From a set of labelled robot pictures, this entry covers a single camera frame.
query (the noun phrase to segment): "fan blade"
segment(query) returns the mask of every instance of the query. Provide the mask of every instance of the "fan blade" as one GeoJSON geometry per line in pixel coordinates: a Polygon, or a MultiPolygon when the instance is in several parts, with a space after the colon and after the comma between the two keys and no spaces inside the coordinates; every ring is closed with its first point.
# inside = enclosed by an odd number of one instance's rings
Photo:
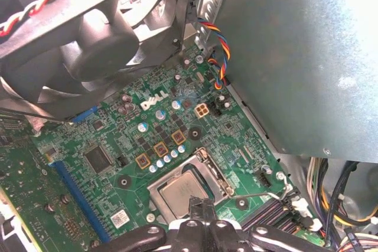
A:
{"type": "Polygon", "coordinates": [[[57,72],[52,77],[46,87],[66,94],[86,94],[88,90],[84,88],[83,84],[71,77],[63,64],[59,64],[57,72]]]}
{"type": "Polygon", "coordinates": [[[42,87],[56,73],[60,63],[60,50],[54,48],[18,68],[4,67],[2,77],[20,97],[31,103],[37,103],[42,87]]]}
{"type": "Polygon", "coordinates": [[[145,17],[151,11],[153,11],[161,1],[162,0],[144,0],[140,4],[135,4],[135,6],[128,12],[124,13],[123,16],[129,23],[129,25],[135,28],[139,24],[143,23],[145,17]]]}

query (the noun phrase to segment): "wire bundle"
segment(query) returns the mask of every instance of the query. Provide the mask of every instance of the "wire bundle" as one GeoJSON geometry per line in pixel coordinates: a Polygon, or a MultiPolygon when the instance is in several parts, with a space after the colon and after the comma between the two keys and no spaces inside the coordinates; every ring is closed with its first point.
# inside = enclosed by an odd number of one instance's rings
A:
{"type": "Polygon", "coordinates": [[[213,63],[215,66],[218,66],[219,72],[218,72],[217,80],[214,83],[214,86],[215,86],[216,90],[221,90],[223,88],[223,86],[226,85],[226,81],[225,81],[224,77],[225,77],[225,73],[226,73],[226,69],[227,69],[227,63],[231,59],[230,47],[227,43],[226,38],[221,33],[219,28],[217,28],[214,24],[207,22],[206,20],[204,20],[202,18],[198,18],[198,21],[199,21],[199,23],[204,25],[206,28],[212,30],[217,35],[217,37],[220,41],[220,44],[222,46],[222,49],[223,49],[223,64],[222,64],[222,66],[219,67],[218,62],[213,58],[208,60],[209,63],[213,63]]]}
{"type": "Polygon", "coordinates": [[[343,202],[338,197],[344,193],[348,178],[353,169],[356,168],[357,162],[347,162],[344,166],[343,173],[341,174],[335,189],[333,191],[331,199],[328,201],[323,188],[323,180],[328,170],[328,161],[326,159],[311,157],[310,165],[307,172],[307,191],[309,198],[322,220],[325,231],[321,231],[323,237],[325,237],[326,243],[329,239],[337,247],[340,242],[340,236],[333,224],[333,218],[338,222],[347,226],[365,226],[370,224],[370,219],[378,212],[378,206],[376,206],[373,212],[366,218],[359,220],[353,220],[349,218],[347,212],[343,208],[343,202]]]}
{"type": "MultiPolygon", "coordinates": [[[[365,251],[378,251],[378,237],[371,234],[365,233],[355,233],[362,248],[365,251]]],[[[354,251],[352,244],[349,239],[345,237],[341,242],[341,247],[337,250],[338,252],[354,251]]]]}
{"type": "Polygon", "coordinates": [[[11,32],[20,27],[30,16],[39,13],[47,4],[54,1],[36,0],[28,4],[23,11],[13,14],[6,22],[0,24],[0,37],[11,35],[11,32]]]}

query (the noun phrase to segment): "green circuit board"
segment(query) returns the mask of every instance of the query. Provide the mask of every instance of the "green circuit board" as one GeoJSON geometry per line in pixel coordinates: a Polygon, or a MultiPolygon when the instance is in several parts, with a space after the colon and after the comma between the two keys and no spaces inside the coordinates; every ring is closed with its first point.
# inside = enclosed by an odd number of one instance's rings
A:
{"type": "MultiPolygon", "coordinates": [[[[0,180],[1,185],[8,188],[6,194],[15,207],[30,207],[30,210],[46,215],[43,208],[32,208],[32,205],[37,199],[42,199],[39,204],[43,204],[51,196],[51,202],[60,209],[62,205],[53,196],[67,190],[58,181],[55,169],[48,164],[54,165],[55,162],[62,161],[111,238],[147,224],[149,214],[154,214],[154,223],[168,228],[159,210],[151,206],[147,186],[178,167],[199,147],[205,147],[211,154],[234,189],[234,195],[266,192],[266,182],[269,183],[269,191],[282,191],[284,184],[276,179],[276,173],[282,171],[280,164],[229,91],[225,88],[222,91],[214,89],[215,72],[206,62],[196,63],[195,58],[200,54],[201,51],[196,46],[187,49],[184,58],[190,60],[188,68],[184,68],[182,62],[175,66],[158,67],[101,102],[97,111],[78,123],[47,123],[41,136],[32,138],[34,147],[29,145],[30,148],[17,149],[9,146],[5,151],[0,150],[0,156],[3,154],[3,160],[7,162],[13,175],[17,174],[19,162],[25,161],[25,164],[32,165],[28,175],[36,176],[35,179],[30,179],[30,187],[35,188],[41,184],[46,192],[50,192],[48,195],[42,190],[42,196],[39,196],[34,191],[29,193],[30,198],[18,199],[14,196],[20,192],[25,194],[25,188],[18,188],[15,179],[5,176],[0,180]],[[180,75],[180,79],[175,80],[175,75],[180,75]],[[119,112],[125,104],[122,100],[124,94],[131,96],[132,103],[136,105],[135,110],[127,114],[119,112]],[[148,104],[148,109],[142,109],[141,104],[151,101],[151,98],[158,100],[148,104]],[[173,101],[179,102],[181,108],[174,109],[173,101]],[[208,105],[210,112],[198,118],[194,109],[201,103],[208,105]],[[164,120],[157,119],[156,111],[159,110],[165,112],[164,120]],[[148,127],[146,132],[138,129],[140,123],[145,123],[144,127],[148,127]],[[198,134],[196,137],[193,136],[193,129],[198,134]],[[177,131],[181,131],[185,141],[175,140],[177,137],[174,133],[177,131]],[[171,162],[152,173],[149,166],[156,165],[162,159],[155,149],[161,142],[168,153],[177,150],[178,143],[185,147],[185,152],[179,153],[171,162]],[[144,163],[148,164],[146,167],[136,162],[141,155],[149,161],[149,164],[144,163]],[[48,175],[41,173],[35,160],[48,175]],[[272,170],[272,174],[265,176],[266,180],[261,180],[259,174],[256,174],[262,165],[269,165],[272,170]],[[121,182],[124,179],[127,179],[127,184],[121,182]],[[119,218],[115,222],[114,217],[120,217],[120,212],[124,212],[121,223],[119,218]]],[[[217,215],[219,218],[242,222],[268,199],[267,196],[248,198],[247,208],[242,210],[235,199],[225,199],[216,205],[217,215]]],[[[27,219],[31,211],[19,213],[27,219]]],[[[82,220],[82,216],[78,213],[77,220],[82,220]]],[[[88,223],[84,223],[87,229],[83,231],[85,238],[74,241],[71,245],[76,245],[77,248],[72,251],[82,251],[82,239],[86,244],[96,239],[88,223]]],[[[47,225],[54,233],[60,231],[56,220],[40,220],[41,229],[46,230],[47,225]]],[[[29,224],[29,228],[34,230],[32,224],[29,224]]],[[[55,246],[58,247],[57,251],[62,251],[56,242],[55,246]]]]}
{"type": "Polygon", "coordinates": [[[98,236],[56,170],[48,166],[30,139],[27,121],[0,120],[0,186],[41,251],[85,251],[98,236]],[[54,213],[46,211],[51,204],[54,213]]]}

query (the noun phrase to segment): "electrolytic capacitor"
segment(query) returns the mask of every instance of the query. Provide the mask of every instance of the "electrolytic capacitor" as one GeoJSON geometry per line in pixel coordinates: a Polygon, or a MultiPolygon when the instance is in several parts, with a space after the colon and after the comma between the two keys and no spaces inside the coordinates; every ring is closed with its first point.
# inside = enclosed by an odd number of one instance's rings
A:
{"type": "Polygon", "coordinates": [[[165,111],[157,110],[156,113],[155,113],[155,116],[158,120],[164,120],[165,119],[165,111]]]}
{"type": "Polygon", "coordinates": [[[172,150],[172,151],[171,151],[171,157],[172,157],[172,158],[177,158],[177,157],[178,157],[178,152],[177,152],[177,150],[172,150]]]}
{"type": "Polygon", "coordinates": [[[164,166],[164,164],[165,164],[165,162],[164,162],[162,159],[158,159],[158,160],[156,161],[156,166],[157,166],[158,168],[162,168],[162,167],[164,166]]]}
{"type": "Polygon", "coordinates": [[[164,160],[164,162],[168,163],[168,162],[171,162],[172,158],[171,158],[171,156],[169,156],[169,155],[165,155],[165,156],[163,157],[163,160],[164,160]]]}
{"type": "Polygon", "coordinates": [[[47,204],[45,205],[45,210],[46,210],[47,212],[55,212],[55,207],[54,207],[53,204],[47,203],[47,204]]]}
{"type": "Polygon", "coordinates": [[[124,107],[118,108],[118,113],[126,115],[128,114],[128,111],[124,107]]]}
{"type": "Polygon", "coordinates": [[[181,76],[179,74],[175,75],[175,82],[178,83],[181,80],[181,76]]]}
{"type": "Polygon", "coordinates": [[[181,103],[180,103],[178,100],[174,100],[174,101],[172,102],[172,108],[173,108],[174,110],[179,110],[179,109],[181,108],[181,103]]]}
{"type": "Polygon", "coordinates": [[[146,131],[148,130],[148,125],[147,125],[147,123],[142,122],[142,123],[138,124],[138,130],[139,130],[140,132],[146,132],[146,131]]]}
{"type": "Polygon", "coordinates": [[[177,149],[178,149],[179,153],[184,153],[185,152],[185,146],[184,145],[180,145],[177,149]]]}
{"type": "Polygon", "coordinates": [[[135,110],[135,104],[133,103],[125,103],[123,105],[123,108],[127,111],[127,112],[133,112],[135,110]]]}
{"type": "Polygon", "coordinates": [[[185,59],[185,60],[184,60],[184,64],[183,64],[183,68],[184,68],[184,69],[188,69],[188,68],[189,68],[189,65],[190,65],[190,60],[189,60],[189,59],[185,59]]]}
{"type": "Polygon", "coordinates": [[[149,171],[150,173],[155,173],[158,170],[158,167],[156,165],[150,165],[149,166],[149,171]]]}
{"type": "Polygon", "coordinates": [[[129,96],[128,94],[123,94],[123,95],[122,95],[122,100],[123,100],[125,103],[130,103],[130,102],[132,102],[132,97],[129,96]]]}

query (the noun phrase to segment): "integrated circuit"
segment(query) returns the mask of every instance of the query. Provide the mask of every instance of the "integrated circuit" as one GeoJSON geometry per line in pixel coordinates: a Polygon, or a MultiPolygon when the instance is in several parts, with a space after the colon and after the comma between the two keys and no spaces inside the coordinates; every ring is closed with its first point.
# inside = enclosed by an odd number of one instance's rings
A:
{"type": "Polygon", "coordinates": [[[185,138],[183,132],[181,130],[179,130],[179,129],[172,134],[172,138],[173,138],[173,140],[175,141],[175,143],[177,145],[181,145],[187,139],[187,138],[185,138]]]}
{"type": "Polygon", "coordinates": [[[158,154],[159,158],[162,156],[165,156],[168,153],[167,146],[164,144],[164,142],[159,142],[154,146],[154,149],[156,153],[158,154]]]}
{"type": "Polygon", "coordinates": [[[93,128],[97,131],[101,130],[104,128],[104,124],[102,123],[101,120],[96,120],[95,122],[93,122],[93,128]]]}
{"type": "Polygon", "coordinates": [[[85,153],[84,156],[97,174],[112,165],[112,161],[109,159],[101,146],[96,146],[89,152],[85,153]]]}
{"type": "Polygon", "coordinates": [[[135,159],[136,163],[139,165],[141,169],[145,169],[147,166],[151,164],[149,158],[145,153],[141,154],[135,159]]]}

